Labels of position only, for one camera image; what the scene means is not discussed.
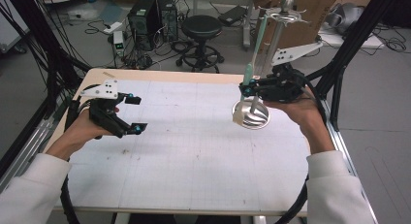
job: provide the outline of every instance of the chair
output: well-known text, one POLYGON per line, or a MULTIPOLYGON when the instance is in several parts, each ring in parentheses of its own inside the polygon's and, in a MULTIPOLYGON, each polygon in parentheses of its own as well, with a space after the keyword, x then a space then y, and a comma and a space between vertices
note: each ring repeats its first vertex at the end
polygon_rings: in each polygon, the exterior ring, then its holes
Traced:
POLYGON ((217 49, 206 46, 206 41, 220 35, 223 26, 220 21, 211 16, 191 16, 184 20, 181 26, 182 32, 193 39, 197 45, 184 50, 175 64, 181 66, 184 61, 192 67, 191 72, 196 69, 202 71, 204 68, 214 67, 215 73, 219 74, 217 63, 224 62, 224 57, 217 49))

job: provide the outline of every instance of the floor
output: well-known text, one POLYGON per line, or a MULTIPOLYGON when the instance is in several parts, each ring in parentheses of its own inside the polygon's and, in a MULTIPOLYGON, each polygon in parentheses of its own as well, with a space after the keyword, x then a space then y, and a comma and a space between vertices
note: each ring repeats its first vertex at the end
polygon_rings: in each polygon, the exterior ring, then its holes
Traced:
MULTIPOLYGON (((107 11, 110 0, 94 3, 100 13, 107 11)), ((106 23, 114 18, 122 20, 130 9, 130 4, 121 3, 117 16, 106 15, 106 23)), ((218 7, 223 12, 226 7, 218 7)), ((202 11, 217 15, 208 3, 200 6, 202 11)), ((87 35, 86 21, 66 22, 64 26, 72 45, 91 65, 96 67, 114 66, 111 45, 103 34, 87 35)), ((95 24, 100 30, 104 25, 95 24)), ((397 29, 405 39, 411 39, 410 29, 397 29)), ((382 31, 381 35, 401 38, 394 30, 382 31)), ((244 65, 251 59, 252 50, 241 46, 242 32, 237 27, 225 27, 222 36, 210 44, 220 50, 225 62, 220 64, 220 72, 242 74, 244 65)), ((170 46, 163 45, 157 54, 168 52, 170 46)), ((309 74, 327 65, 337 49, 324 46, 312 57, 303 57, 293 66, 309 74)), ((170 52, 159 56, 150 53, 153 61, 160 61, 175 55, 170 52)), ((147 70, 186 71, 187 67, 176 67, 176 57, 155 63, 147 70)), ((408 92, 411 90, 411 57, 388 48, 360 50, 349 64, 342 87, 339 113, 339 127, 344 142, 349 149, 354 165, 363 183, 379 223, 411 222, 411 105, 408 92)), ((30 53, 17 54, 10 51, 0 57, 0 156, 8 149, 31 115, 46 97, 41 74, 30 53)), ((79 213, 81 223, 111 223, 111 213, 79 213)), ((192 217, 178 217, 179 223, 190 223, 192 217)), ((64 215, 55 211, 48 224, 62 223, 64 215)))

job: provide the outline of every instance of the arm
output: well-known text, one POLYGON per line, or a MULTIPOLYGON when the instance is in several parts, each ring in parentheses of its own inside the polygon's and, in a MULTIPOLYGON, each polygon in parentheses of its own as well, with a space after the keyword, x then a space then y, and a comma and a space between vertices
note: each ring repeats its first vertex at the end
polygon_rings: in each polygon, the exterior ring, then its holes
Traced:
POLYGON ((303 94, 295 103, 264 104, 287 113, 309 142, 308 222, 373 223, 360 180, 348 173, 315 103, 303 94))
POLYGON ((70 171, 67 159, 87 141, 109 134, 83 111, 45 154, 38 154, 22 176, 11 180, 0 195, 0 223, 46 223, 70 171))

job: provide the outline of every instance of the sleeve cuff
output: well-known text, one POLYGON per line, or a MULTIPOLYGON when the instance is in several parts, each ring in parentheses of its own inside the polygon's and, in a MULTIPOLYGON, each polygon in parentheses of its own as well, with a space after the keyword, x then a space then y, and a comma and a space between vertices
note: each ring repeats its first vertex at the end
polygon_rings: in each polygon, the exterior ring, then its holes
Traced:
POLYGON ((71 165, 67 161, 39 153, 21 177, 60 187, 70 169, 71 165))
POLYGON ((338 150, 312 154, 307 161, 310 178, 349 175, 342 152, 338 150))

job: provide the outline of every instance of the white mounting bracket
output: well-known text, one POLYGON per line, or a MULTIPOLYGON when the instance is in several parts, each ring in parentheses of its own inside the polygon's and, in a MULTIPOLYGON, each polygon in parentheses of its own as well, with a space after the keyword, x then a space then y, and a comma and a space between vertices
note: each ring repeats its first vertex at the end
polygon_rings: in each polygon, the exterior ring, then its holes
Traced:
POLYGON ((280 65, 286 62, 294 61, 297 58, 300 58, 308 54, 309 52, 317 48, 320 48, 322 46, 323 46, 323 43, 318 42, 318 43, 304 45, 300 47, 294 47, 294 48, 284 48, 284 49, 279 48, 271 60, 271 66, 280 65))
POLYGON ((103 84, 83 90, 81 96, 117 99, 117 80, 105 80, 103 84))

